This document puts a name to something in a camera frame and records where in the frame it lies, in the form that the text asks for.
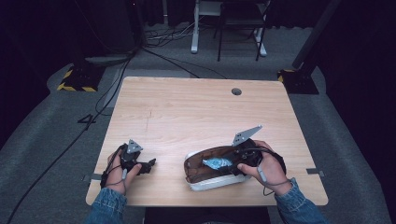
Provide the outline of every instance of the wire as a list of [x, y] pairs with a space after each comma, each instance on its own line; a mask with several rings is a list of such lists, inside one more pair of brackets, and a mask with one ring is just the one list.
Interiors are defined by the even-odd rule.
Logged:
[[213, 69], [211, 69], [211, 68], [204, 67], [204, 66], [201, 66], [201, 65], [198, 65], [198, 64], [195, 64], [195, 63], [184, 62], [184, 61], [181, 61], [181, 60], [175, 59], [175, 58], [165, 57], [165, 56], [163, 56], [163, 55], [161, 55], [161, 54], [152, 52], [152, 51], [150, 51], [150, 50], [148, 50], [148, 49], [142, 48], [142, 50], [145, 51], [145, 52], [147, 52], [147, 53], [149, 53], [149, 54], [152, 54], [152, 55], [155, 55], [155, 56], [157, 56], [157, 57], [159, 57], [159, 58], [162, 58], [162, 59], [168, 61], [169, 63], [172, 63], [172, 64], [176, 65], [177, 67], [183, 69], [184, 71], [186, 71], [186, 72], [192, 74], [194, 77], [200, 78], [200, 77], [198, 77], [196, 74], [194, 74], [193, 72], [191, 72], [191, 71], [187, 70], [186, 68], [184, 68], [184, 67], [178, 65], [177, 63], [172, 62], [171, 60], [174, 60], [174, 61], [177, 61], [177, 62], [180, 62], [180, 63], [187, 63], [187, 64], [194, 65], [194, 66], [197, 66], [197, 67], [201, 67], [201, 68], [207, 69], [207, 70], [209, 70], [209, 71], [212, 71], [212, 72], [218, 74], [219, 76], [223, 77], [224, 79], [228, 79], [228, 78], [225, 77], [224, 75], [220, 74], [219, 72], [217, 72], [217, 71], [215, 71], [215, 70], [213, 70]]
[[118, 165], [118, 166], [116, 166], [116, 167], [113, 167], [108, 173], [110, 174], [113, 170], [115, 170], [115, 169], [117, 169], [117, 168], [119, 168], [119, 167], [121, 167], [121, 165]]
[[95, 62], [93, 58], [88, 58], [89, 60], [85, 59], [87, 62], [92, 63], [95, 66], [104, 66], [104, 67], [109, 67], [113, 65], [117, 65], [120, 63], [126, 63], [128, 62], [129, 58], [134, 57], [134, 53], [130, 53], [125, 56], [125, 58], [122, 59], [115, 59], [115, 60], [106, 60], [104, 62]]
[[152, 51], [150, 51], [150, 50], [148, 50], [148, 49], [144, 49], [144, 48], [142, 48], [142, 50], [145, 51], [145, 52], [147, 52], [147, 53], [149, 53], [149, 54], [152, 54], [152, 55], [155, 55], [155, 56], [157, 56], [157, 57], [159, 57], [159, 58], [162, 58], [162, 59], [168, 61], [169, 63], [174, 64], [175, 66], [177, 66], [177, 67], [183, 69], [184, 71], [190, 73], [190, 74], [193, 75], [194, 77], [200, 78], [200, 77], [198, 77], [197, 75], [195, 75], [193, 72], [191, 72], [191, 71], [187, 70], [186, 68], [184, 68], [184, 67], [178, 65], [177, 63], [172, 62], [171, 60], [167, 59], [166, 57], [162, 56], [161, 54], [154, 53], [154, 52], [152, 52]]
[[223, 77], [224, 79], [228, 79], [228, 78], [225, 77], [224, 75], [220, 74], [219, 72], [217, 72], [217, 71], [215, 71], [215, 70], [213, 70], [213, 69], [211, 69], [211, 68], [204, 67], [204, 66], [198, 65], [198, 64], [196, 64], [196, 63], [184, 62], [184, 61], [181, 61], [181, 60], [175, 59], [175, 58], [169, 58], [169, 57], [165, 57], [165, 56], [163, 56], [163, 57], [164, 57], [164, 58], [167, 58], [167, 59], [170, 59], [170, 60], [174, 60], [174, 61], [180, 62], [180, 63], [187, 63], [187, 64], [190, 64], [190, 65], [194, 65], [194, 66], [197, 66], [197, 67], [200, 67], [200, 68], [207, 69], [207, 70], [209, 70], [209, 71], [212, 71], [212, 72], [218, 74], [219, 76]]
[[113, 184], [106, 184], [106, 187], [107, 187], [107, 186], [118, 185], [118, 184], [119, 184], [120, 182], [122, 182], [122, 181], [124, 182], [123, 185], [124, 185], [124, 188], [126, 189], [126, 187], [125, 187], [125, 180], [124, 180], [124, 179], [120, 180], [119, 182], [113, 183]]
[[[271, 155], [274, 156], [274, 157], [276, 157], [276, 155], [277, 155], [273, 150], [271, 150], [271, 149], [269, 149], [269, 148], [267, 148], [267, 147], [244, 148], [244, 149], [242, 149], [242, 151], [260, 151], [260, 152], [266, 152], [266, 153], [271, 154]], [[288, 182], [290, 182], [289, 179], [287, 179], [287, 180], [285, 180], [285, 181], [283, 181], [283, 182], [280, 182], [280, 183], [276, 183], [276, 184], [272, 184], [272, 183], [265, 182], [265, 185], [267, 185], [267, 186], [279, 186], [279, 185], [286, 184], [286, 183], [288, 183]], [[265, 193], [265, 190], [267, 189], [267, 187], [266, 187], [265, 185], [264, 185], [264, 190], [262, 191], [262, 194], [263, 194], [264, 196], [268, 196], [268, 195], [274, 193], [274, 191], [271, 191], [271, 192], [269, 192], [269, 193]]]
[[[122, 69], [122, 74], [125, 72], [125, 68], [127, 67], [128, 63], [131, 61], [132, 58], [130, 58], [128, 60], [128, 62], [125, 64], [125, 66]], [[112, 95], [112, 97], [110, 98], [110, 100], [106, 103], [106, 105], [102, 108], [102, 110], [100, 110], [99, 113], [97, 113], [93, 119], [91, 119], [87, 125], [84, 127], [84, 129], [77, 135], [77, 137], [66, 147], [66, 149], [47, 167], [47, 169], [35, 180], [35, 182], [29, 187], [28, 190], [26, 190], [26, 192], [22, 195], [22, 197], [20, 198], [20, 200], [18, 201], [17, 205], [14, 207], [14, 209], [12, 210], [11, 215], [8, 218], [7, 224], [11, 223], [12, 218], [14, 218], [16, 212], [18, 211], [18, 208], [21, 206], [21, 203], [23, 202], [23, 200], [26, 198], [26, 196], [29, 194], [29, 192], [35, 187], [35, 185], [38, 183], [38, 181], [41, 180], [41, 178], [49, 171], [50, 168], [52, 168], [52, 166], [71, 148], [71, 146], [73, 146], [77, 140], [82, 136], [82, 134], [88, 130], [88, 127], [91, 126], [91, 124], [99, 117], [99, 115], [103, 112], [103, 110], [105, 110], [105, 108], [108, 106], [108, 104], [110, 103], [110, 101], [112, 100], [112, 98], [114, 97], [114, 94]]]
[[119, 153], [119, 151], [122, 149], [123, 146], [120, 146], [119, 148], [117, 148], [116, 152], [113, 153], [113, 156], [111, 157], [110, 161], [107, 164], [107, 167], [105, 169], [105, 174], [110, 174], [110, 172], [112, 172], [114, 169], [120, 167], [120, 165], [112, 168], [110, 171], [108, 171], [111, 167], [111, 165], [113, 164], [113, 161], [116, 159], [117, 154]]
[[100, 112], [99, 110], [98, 110], [98, 105], [99, 105], [99, 102], [101, 102], [101, 100], [110, 92], [110, 90], [113, 88], [113, 86], [114, 86], [114, 84], [116, 84], [116, 82], [118, 81], [119, 82], [119, 84], [117, 85], [117, 88], [114, 90], [114, 92], [113, 92], [113, 96], [111, 97], [111, 99], [115, 96], [115, 94], [116, 94], [116, 92], [117, 92], [117, 90], [118, 90], [118, 88], [119, 88], [119, 86], [120, 86], [120, 83], [122, 82], [122, 77], [123, 77], [123, 72], [122, 72], [122, 75], [121, 75], [121, 70], [122, 70], [122, 67], [123, 66], [125, 66], [125, 64], [126, 63], [124, 63], [122, 66], [121, 66], [121, 68], [119, 69], [119, 75], [117, 76], [117, 78], [116, 78], [116, 80], [111, 84], [111, 86], [108, 88], [108, 90], [99, 98], [99, 100], [96, 102], [96, 105], [95, 105], [95, 111], [96, 111], [96, 113], [100, 113], [101, 115], [103, 115], [103, 116], [111, 116], [111, 114], [104, 114], [104, 113], [102, 113], [102, 112]]
[[147, 40], [155, 40], [155, 39], [159, 39], [157, 44], [149, 44], [147, 43], [146, 47], [147, 48], [157, 48], [157, 47], [163, 47], [167, 44], [169, 44], [171, 41], [173, 40], [179, 40], [182, 39], [188, 35], [192, 35], [191, 33], [186, 33], [184, 34], [186, 31], [191, 31], [192, 26], [195, 24], [195, 22], [191, 23], [189, 26], [187, 26], [186, 28], [182, 28], [179, 31], [176, 32], [176, 29], [173, 30], [173, 32], [171, 34], [167, 34], [167, 32], [169, 31], [169, 29], [167, 29], [163, 34], [161, 35], [155, 35], [155, 36], [151, 36], [151, 37], [147, 37]]
[[177, 29], [177, 31], [176, 31], [176, 28], [175, 28], [174, 31], [171, 34], [167, 34], [167, 32], [170, 29], [166, 29], [165, 32], [163, 32], [161, 35], [159, 35], [157, 33], [157, 31], [146, 31], [146, 33], [156, 33], [156, 35], [147, 36], [147, 40], [161, 39], [161, 38], [164, 38], [164, 37], [169, 37], [169, 35], [172, 36], [172, 37], [174, 37], [174, 35], [175, 36], [183, 35], [184, 31], [188, 30], [190, 27], [191, 26], [188, 26], [186, 28]]

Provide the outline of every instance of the cable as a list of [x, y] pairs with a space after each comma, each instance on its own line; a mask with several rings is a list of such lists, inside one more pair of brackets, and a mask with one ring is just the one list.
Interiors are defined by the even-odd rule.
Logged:
[[[278, 160], [278, 157], [279, 157], [279, 155], [278, 155], [277, 153], [275, 153], [273, 150], [271, 150], [271, 149], [269, 149], [269, 148], [267, 148], [267, 147], [244, 148], [244, 149], [242, 149], [242, 151], [260, 151], [260, 152], [266, 152], [266, 153], [271, 154], [271, 155], [272, 155], [273, 157], [275, 157], [277, 160]], [[279, 186], [279, 185], [286, 184], [286, 183], [288, 183], [288, 182], [290, 182], [289, 179], [287, 179], [287, 180], [285, 180], [285, 181], [283, 181], [283, 182], [280, 182], [280, 183], [276, 183], [276, 184], [272, 184], [272, 183], [265, 182], [265, 185], [267, 185], [267, 186]], [[269, 193], [265, 193], [265, 190], [267, 189], [267, 187], [266, 187], [265, 185], [264, 185], [264, 190], [262, 191], [262, 194], [263, 194], [264, 196], [268, 196], [268, 195], [274, 193], [274, 191], [271, 191], [271, 192], [269, 192]]]
[[114, 90], [114, 92], [113, 92], [113, 96], [111, 97], [111, 99], [115, 96], [115, 94], [116, 94], [116, 92], [117, 92], [117, 90], [118, 90], [118, 87], [120, 86], [120, 83], [122, 82], [122, 77], [123, 77], [123, 73], [122, 73], [122, 75], [121, 75], [121, 70], [122, 70], [122, 67], [123, 66], [125, 66], [125, 64], [126, 63], [124, 63], [122, 66], [121, 66], [121, 68], [119, 69], [119, 75], [117, 76], [117, 78], [116, 78], [116, 80], [111, 84], [111, 86], [108, 88], [108, 90], [99, 98], [99, 100], [96, 102], [96, 105], [95, 105], [95, 111], [96, 111], [96, 113], [100, 113], [101, 115], [103, 115], [103, 116], [111, 116], [111, 114], [104, 114], [104, 113], [102, 113], [102, 112], [100, 112], [99, 110], [98, 110], [98, 105], [99, 105], [99, 102], [110, 92], [110, 90], [113, 88], [113, 86], [114, 86], [114, 84], [116, 84], [116, 82], [118, 81], [119, 82], [119, 84], [117, 85], [117, 88]]
[[164, 57], [164, 58], [167, 58], [167, 59], [170, 59], [170, 60], [178, 61], [178, 62], [180, 62], [180, 63], [187, 63], [187, 64], [190, 64], [190, 65], [194, 65], [194, 66], [197, 66], [197, 67], [200, 67], [200, 68], [207, 69], [207, 70], [209, 70], [209, 71], [212, 71], [212, 72], [218, 74], [219, 76], [223, 77], [224, 79], [228, 79], [228, 78], [225, 77], [224, 75], [220, 74], [219, 72], [217, 72], [217, 71], [215, 71], [215, 70], [213, 70], [213, 69], [211, 69], [211, 68], [204, 67], [204, 66], [198, 65], [198, 64], [196, 64], [196, 63], [184, 62], [184, 61], [181, 61], [181, 60], [175, 59], [175, 58], [169, 58], [169, 57], [165, 57], [165, 56], [163, 56], [163, 57]]
[[113, 170], [115, 170], [115, 169], [117, 169], [117, 168], [119, 168], [119, 167], [121, 167], [121, 165], [118, 165], [118, 166], [116, 166], [116, 167], [113, 167], [113, 169], [111, 169], [108, 173], [110, 174]]
[[195, 63], [184, 62], [184, 61], [181, 61], [181, 60], [175, 59], [175, 58], [165, 57], [165, 56], [163, 56], [163, 55], [161, 55], [161, 54], [154, 53], [154, 52], [152, 52], [152, 51], [150, 51], [150, 50], [148, 50], [148, 49], [142, 48], [142, 50], [145, 51], [145, 52], [147, 52], [147, 53], [149, 53], [149, 54], [152, 54], [152, 55], [155, 55], [155, 56], [157, 56], [157, 57], [159, 57], [159, 58], [162, 58], [162, 59], [168, 61], [169, 63], [172, 63], [172, 64], [176, 65], [177, 67], [183, 69], [184, 71], [187, 71], [188, 73], [192, 74], [193, 76], [195, 76], [195, 77], [197, 77], [197, 78], [200, 78], [200, 77], [198, 77], [197, 75], [195, 75], [193, 72], [187, 70], [186, 68], [184, 68], [184, 67], [178, 65], [177, 63], [172, 62], [171, 60], [174, 60], [174, 61], [177, 61], [177, 62], [180, 62], [180, 63], [187, 63], [187, 64], [194, 65], [194, 66], [197, 66], [197, 67], [201, 67], [201, 68], [207, 69], [207, 70], [209, 70], [209, 71], [212, 71], [212, 72], [218, 74], [219, 76], [223, 77], [224, 79], [228, 79], [228, 78], [225, 77], [224, 75], [220, 74], [219, 72], [217, 72], [217, 71], [215, 71], [215, 70], [213, 70], [213, 69], [211, 69], [211, 68], [204, 67], [204, 66], [201, 66], [201, 65], [198, 65], [198, 64], [195, 64]]
[[169, 29], [167, 29], [162, 35], [148, 37], [147, 40], [154, 40], [154, 39], [159, 39], [159, 40], [158, 40], [157, 44], [147, 44], [146, 47], [147, 48], [163, 47], [163, 46], [167, 45], [168, 43], [170, 43], [173, 40], [179, 40], [179, 39], [182, 39], [182, 38], [186, 37], [187, 35], [192, 35], [192, 33], [187, 33], [185, 35], [183, 35], [183, 33], [186, 32], [186, 31], [190, 31], [194, 24], [195, 24], [195, 22], [191, 23], [186, 28], [181, 29], [179, 34], [178, 34], [179, 31], [176, 32], [176, 29], [174, 29], [174, 31], [171, 34], [166, 34], [166, 32], [169, 31]]
[[178, 65], [177, 63], [174, 63], [174, 62], [170, 61], [169, 59], [167, 59], [166, 57], [162, 56], [161, 54], [154, 53], [154, 52], [152, 52], [152, 51], [150, 51], [150, 50], [148, 50], [148, 49], [144, 49], [144, 48], [142, 48], [142, 50], [145, 51], [145, 52], [147, 52], [147, 53], [150, 53], [150, 54], [152, 54], [152, 55], [155, 55], [155, 56], [157, 56], [157, 57], [159, 57], [159, 58], [162, 58], [162, 59], [168, 61], [169, 63], [174, 64], [175, 66], [177, 66], [177, 67], [183, 69], [184, 71], [190, 73], [190, 74], [193, 75], [194, 77], [200, 78], [200, 77], [198, 77], [197, 75], [195, 75], [193, 72], [191, 72], [191, 71], [187, 70], [186, 68], [184, 68], [184, 67]]
[[[131, 61], [132, 58], [130, 58], [128, 60], [128, 62], [125, 64], [125, 66], [123, 67], [122, 70], [122, 74], [125, 72], [125, 68], [127, 67], [128, 63]], [[82, 134], [88, 130], [88, 127], [91, 126], [91, 124], [99, 117], [99, 115], [103, 112], [103, 110], [105, 110], [105, 108], [108, 106], [108, 104], [110, 103], [110, 101], [112, 100], [112, 98], [114, 97], [114, 94], [112, 95], [112, 97], [110, 98], [110, 100], [106, 103], [106, 105], [102, 108], [102, 110], [97, 113], [93, 119], [91, 119], [87, 125], [84, 127], [84, 129], [77, 135], [77, 137], [66, 147], [66, 149], [47, 167], [47, 169], [35, 180], [35, 182], [29, 187], [28, 190], [26, 190], [26, 192], [22, 195], [22, 197], [20, 198], [20, 200], [18, 201], [17, 205], [14, 207], [14, 209], [12, 210], [11, 215], [8, 218], [7, 224], [11, 223], [12, 218], [14, 218], [15, 213], [18, 211], [18, 208], [21, 206], [21, 203], [23, 202], [23, 200], [26, 198], [26, 196], [29, 194], [29, 192], [35, 187], [35, 185], [38, 183], [38, 181], [40, 181], [40, 179], [49, 171], [50, 168], [52, 168], [52, 166], [71, 148], [71, 146], [73, 146], [77, 140], [82, 136]]]
[[104, 62], [95, 62], [93, 58], [88, 58], [89, 60], [87, 60], [87, 58], [86, 58], [85, 60], [89, 63], [92, 63], [95, 66], [109, 67], [109, 66], [120, 64], [120, 63], [126, 63], [129, 60], [129, 58], [131, 58], [131, 57], [134, 57], [134, 53], [130, 53], [130, 54], [126, 55], [125, 58], [122, 58], [122, 59], [106, 60]]
[[177, 31], [176, 31], [176, 28], [174, 28], [174, 30], [173, 30], [173, 32], [171, 34], [167, 34], [167, 32], [170, 29], [166, 29], [165, 32], [163, 32], [161, 35], [159, 35], [157, 31], [146, 31], [146, 33], [153, 33], [153, 32], [156, 33], [156, 35], [147, 36], [146, 39], [147, 40], [154, 40], [154, 39], [161, 39], [161, 38], [164, 38], [164, 37], [169, 37], [169, 35], [172, 35], [172, 37], [173, 37], [173, 35], [175, 35], [175, 36], [183, 35], [184, 31], [188, 30], [189, 27], [180, 28], [180, 29], [177, 29]]

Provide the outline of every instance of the light wood tabletop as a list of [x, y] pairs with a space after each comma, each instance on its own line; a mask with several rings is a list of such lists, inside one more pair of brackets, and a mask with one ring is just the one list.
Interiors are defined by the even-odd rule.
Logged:
[[[240, 95], [232, 89], [241, 90]], [[127, 190], [137, 206], [276, 205], [273, 195], [253, 177], [243, 183], [193, 191], [185, 180], [187, 154], [230, 146], [236, 133], [262, 125], [251, 138], [264, 140], [284, 158], [288, 178], [316, 205], [328, 198], [282, 83], [277, 81], [126, 77], [120, 88], [94, 173], [106, 169], [107, 157], [130, 139], [143, 150], [138, 161], [157, 159], [149, 174], [137, 176]], [[100, 181], [90, 184], [92, 204]]]

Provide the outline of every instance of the chair leg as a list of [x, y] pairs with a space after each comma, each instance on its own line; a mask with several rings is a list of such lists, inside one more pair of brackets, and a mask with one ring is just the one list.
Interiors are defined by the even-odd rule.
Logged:
[[216, 27], [215, 34], [213, 35], [213, 38], [214, 38], [214, 39], [216, 39], [216, 34], [218, 33], [218, 29], [219, 29], [219, 28]]
[[250, 35], [248, 35], [247, 39], [250, 39], [250, 38], [253, 36], [255, 30], [256, 30], [256, 29], [253, 29], [253, 30], [250, 32]]
[[220, 38], [219, 38], [219, 52], [218, 52], [218, 62], [220, 61], [221, 42], [222, 42], [222, 30], [223, 30], [223, 27], [222, 27], [222, 26], [220, 26]]
[[259, 60], [259, 56], [260, 56], [260, 50], [262, 49], [262, 40], [264, 39], [264, 31], [265, 31], [265, 26], [262, 27], [262, 35], [260, 37], [260, 44], [259, 44], [259, 48], [257, 49], [257, 56], [256, 56], [256, 61]]

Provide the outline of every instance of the hazard tape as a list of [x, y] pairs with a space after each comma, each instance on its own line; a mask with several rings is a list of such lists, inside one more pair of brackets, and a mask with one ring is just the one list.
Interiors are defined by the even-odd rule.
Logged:
[[282, 69], [277, 72], [277, 80], [283, 83], [283, 81], [284, 81], [284, 78], [282, 76], [283, 74], [290, 74], [290, 73], [295, 73], [295, 72], [296, 72], [296, 70]]
[[79, 86], [76, 84], [76, 79], [73, 75], [73, 66], [64, 74], [64, 79], [58, 86], [58, 91], [98, 91], [97, 85]]

